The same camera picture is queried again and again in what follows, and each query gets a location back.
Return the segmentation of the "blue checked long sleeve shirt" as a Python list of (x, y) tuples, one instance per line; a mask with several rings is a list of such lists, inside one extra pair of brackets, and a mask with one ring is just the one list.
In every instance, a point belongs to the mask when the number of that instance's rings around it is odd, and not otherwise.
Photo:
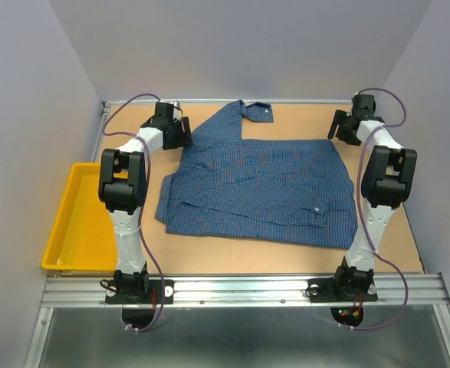
[(176, 235), (251, 238), (347, 249), (357, 230), (353, 182), (329, 140), (256, 140), (267, 103), (226, 104), (194, 129), (161, 187), (156, 218)]

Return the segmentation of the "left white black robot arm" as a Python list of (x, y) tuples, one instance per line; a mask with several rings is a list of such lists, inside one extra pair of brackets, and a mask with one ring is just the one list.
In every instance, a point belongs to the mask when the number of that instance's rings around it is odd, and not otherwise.
[(189, 118), (180, 102), (158, 101), (137, 133), (100, 158), (99, 200), (109, 212), (117, 246), (113, 278), (102, 280), (108, 304), (140, 304), (153, 299), (141, 240), (141, 215), (149, 186), (151, 154), (192, 145)]

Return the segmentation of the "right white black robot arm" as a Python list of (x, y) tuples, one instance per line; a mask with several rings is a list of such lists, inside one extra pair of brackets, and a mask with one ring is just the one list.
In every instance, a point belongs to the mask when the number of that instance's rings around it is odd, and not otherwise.
[(332, 301), (372, 297), (375, 260), (387, 263), (379, 244), (389, 220), (409, 197), (417, 152), (403, 147), (376, 115), (376, 101), (366, 88), (352, 97), (349, 112), (337, 110), (327, 137), (362, 146), (356, 177), (356, 207), (360, 224), (333, 279), (323, 287)]

